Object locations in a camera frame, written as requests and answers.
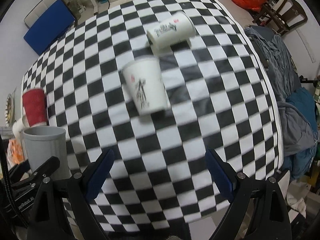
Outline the black white checkered mat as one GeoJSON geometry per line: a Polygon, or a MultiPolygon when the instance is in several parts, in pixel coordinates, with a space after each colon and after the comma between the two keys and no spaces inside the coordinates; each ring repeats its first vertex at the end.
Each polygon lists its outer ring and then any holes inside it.
{"type": "Polygon", "coordinates": [[[283,163],[271,83],[218,0],[134,0],[93,16],[33,63],[22,91],[36,87],[50,126],[66,130],[72,173],[114,152],[90,204],[106,232],[164,229],[225,207],[207,149],[255,179],[283,163]]]}

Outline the white padded chair left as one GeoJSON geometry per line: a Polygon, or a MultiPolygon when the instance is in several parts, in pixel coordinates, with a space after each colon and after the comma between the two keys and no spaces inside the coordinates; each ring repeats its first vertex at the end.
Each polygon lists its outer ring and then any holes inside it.
{"type": "Polygon", "coordinates": [[[50,27],[57,25],[59,28],[68,28],[78,25],[78,20],[71,12],[64,0],[41,0],[25,16],[24,23],[28,29],[33,25],[48,24],[50,27]]]}

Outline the plate with food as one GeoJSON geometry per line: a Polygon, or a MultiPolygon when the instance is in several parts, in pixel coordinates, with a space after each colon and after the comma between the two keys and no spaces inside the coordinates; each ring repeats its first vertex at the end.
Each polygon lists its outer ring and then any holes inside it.
{"type": "Polygon", "coordinates": [[[6,100],[6,105],[5,105],[5,124],[7,127],[12,126],[14,122],[14,98],[12,97],[11,94],[8,94],[7,100],[6,100]]]}

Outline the grey plastic cup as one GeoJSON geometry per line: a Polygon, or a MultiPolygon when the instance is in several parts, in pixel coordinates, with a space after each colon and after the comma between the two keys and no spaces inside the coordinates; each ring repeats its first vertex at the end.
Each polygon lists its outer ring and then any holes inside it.
{"type": "Polygon", "coordinates": [[[57,157],[59,168],[53,173],[53,180],[70,178],[68,167],[66,130],[55,126],[29,127],[22,132],[24,150],[32,171],[39,168],[50,157],[57,157]]]}

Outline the orange tissue pack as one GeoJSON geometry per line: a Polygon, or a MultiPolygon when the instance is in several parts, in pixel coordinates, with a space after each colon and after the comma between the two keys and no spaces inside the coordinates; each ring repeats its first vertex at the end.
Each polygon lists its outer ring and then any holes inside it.
{"type": "Polygon", "coordinates": [[[23,148],[19,140],[10,139],[7,149],[7,160],[11,167],[25,161],[23,148]]]}

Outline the dark wooden chair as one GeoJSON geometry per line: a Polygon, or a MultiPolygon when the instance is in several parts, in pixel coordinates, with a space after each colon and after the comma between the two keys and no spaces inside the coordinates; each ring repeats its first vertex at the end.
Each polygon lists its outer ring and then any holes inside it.
{"type": "Polygon", "coordinates": [[[268,25],[271,21],[278,27],[277,33],[283,36],[305,24],[308,16],[296,0],[284,0],[277,10],[274,10],[268,3],[264,3],[253,23],[263,26],[268,25]]]}

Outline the blue cushion board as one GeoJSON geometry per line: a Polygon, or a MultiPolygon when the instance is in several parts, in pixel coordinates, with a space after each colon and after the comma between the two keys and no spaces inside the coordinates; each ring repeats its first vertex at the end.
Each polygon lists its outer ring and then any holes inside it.
{"type": "Polygon", "coordinates": [[[57,25],[53,27],[50,27],[48,24],[33,25],[24,35],[24,40],[37,55],[41,55],[67,29],[59,28],[57,25]]]}

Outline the red ribbed paper cup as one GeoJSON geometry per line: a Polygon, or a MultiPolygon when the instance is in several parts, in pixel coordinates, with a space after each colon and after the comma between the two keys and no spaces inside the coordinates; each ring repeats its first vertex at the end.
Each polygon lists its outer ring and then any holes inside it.
{"type": "Polygon", "coordinates": [[[22,95],[22,103],[30,127],[47,125],[46,95],[42,88],[26,91],[22,95]]]}

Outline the white paper cup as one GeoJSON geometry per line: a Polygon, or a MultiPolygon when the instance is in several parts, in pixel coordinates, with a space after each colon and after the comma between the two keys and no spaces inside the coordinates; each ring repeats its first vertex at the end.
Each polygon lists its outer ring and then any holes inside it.
{"type": "Polygon", "coordinates": [[[139,115],[168,109],[169,103],[158,58],[139,57],[127,63],[121,73],[139,115]]]}
{"type": "Polygon", "coordinates": [[[164,49],[196,35],[195,25],[184,12],[177,12],[146,31],[156,49],[164,49]]]}
{"type": "Polygon", "coordinates": [[[12,126],[12,132],[14,134],[15,139],[20,140],[22,131],[29,127],[29,123],[27,117],[24,115],[16,122],[14,122],[12,126]]]}

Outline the grey blue clothes pile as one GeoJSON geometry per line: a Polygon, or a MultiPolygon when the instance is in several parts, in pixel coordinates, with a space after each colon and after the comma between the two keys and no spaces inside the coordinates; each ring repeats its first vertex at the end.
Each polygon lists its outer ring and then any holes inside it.
{"type": "Polygon", "coordinates": [[[283,134],[283,169],[291,180],[298,180],[309,168],[317,152],[318,129],[313,96],[302,87],[292,56],[283,39],[259,26],[245,28],[268,62],[266,70],[273,88],[283,134]]]}

